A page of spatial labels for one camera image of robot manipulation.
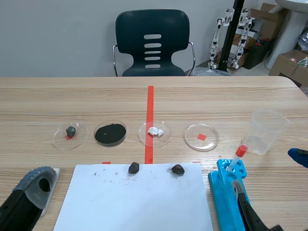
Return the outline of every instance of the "red tape line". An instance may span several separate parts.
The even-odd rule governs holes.
[[[145,150],[144,163],[153,163],[153,136],[148,134],[150,127],[153,127],[154,119],[154,86],[148,86],[148,106],[146,110],[146,131],[145,131]]]

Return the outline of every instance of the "gray wall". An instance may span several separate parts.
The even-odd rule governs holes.
[[[245,5],[258,7],[260,1]],[[232,6],[232,0],[0,0],[0,77],[114,76],[116,17],[136,9],[186,12],[200,64],[208,59],[216,19]],[[172,60],[190,69],[190,47]],[[132,58],[118,53],[117,63],[122,74]]]

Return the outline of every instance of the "robotic hand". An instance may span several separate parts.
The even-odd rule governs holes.
[[[250,17],[247,17],[247,14],[248,14],[248,10],[243,9],[241,16],[240,16],[240,20],[239,20],[239,26],[243,26],[244,29],[242,32],[241,40],[239,41],[239,44],[237,45],[237,52],[235,55],[235,59],[233,59],[231,63],[231,66],[234,67],[235,69],[239,68],[238,62],[240,61],[241,56],[244,53],[244,46],[246,45],[247,34],[252,25],[252,19]]]
[[[234,15],[234,9],[227,9],[225,11],[225,17],[217,19],[213,40],[211,42],[210,58],[208,62],[208,68],[210,69],[217,68],[217,65],[215,64],[215,57],[218,52],[219,31],[222,26],[230,25],[230,22],[233,19],[233,15]],[[244,46],[246,45],[246,41],[247,41],[247,34],[252,25],[252,19],[248,17],[247,15],[248,15],[248,10],[246,8],[242,9],[238,25],[243,26],[244,29],[242,32],[241,40],[238,44],[238,49],[237,49],[235,59],[232,60],[232,63],[231,63],[231,66],[234,67],[235,69],[239,68],[238,62],[241,59],[241,56],[244,52]]]
[[[225,11],[225,17],[217,19],[213,40],[211,42],[211,50],[210,50],[210,59],[208,62],[208,68],[216,69],[217,66],[215,65],[215,57],[218,52],[218,39],[219,39],[219,32],[222,26],[229,26],[230,22],[232,21],[234,14],[234,9],[227,9]]]

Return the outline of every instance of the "plastic dropper bottle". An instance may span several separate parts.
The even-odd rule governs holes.
[[[239,159],[242,158],[242,156],[247,152],[247,146],[246,145],[241,145],[239,148],[236,150],[235,157],[233,158],[231,164],[227,167],[227,171],[231,172],[236,163],[239,161]]]

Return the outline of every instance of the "wooden table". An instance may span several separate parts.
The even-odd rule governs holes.
[[[214,230],[218,220],[207,175],[220,158],[232,158],[252,112],[266,107],[283,113],[292,124],[263,156],[244,156],[244,180],[253,208],[263,222],[286,231],[308,228],[308,169],[288,155],[291,147],[308,149],[308,98],[284,77],[85,77],[0,78],[0,203],[28,171],[40,166],[62,172],[47,215],[35,230],[52,231],[75,165],[144,162],[139,127],[146,120],[147,87],[154,85],[154,120],[172,128],[171,141],[154,149],[154,163],[201,162]],[[117,147],[98,145],[95,127],[121,120],[128,128]],[[70,151],[51,143],[57,124],[84,122],[87,138]],[[199,152],[184,141],[194,122],[213,126],[218,146]]]

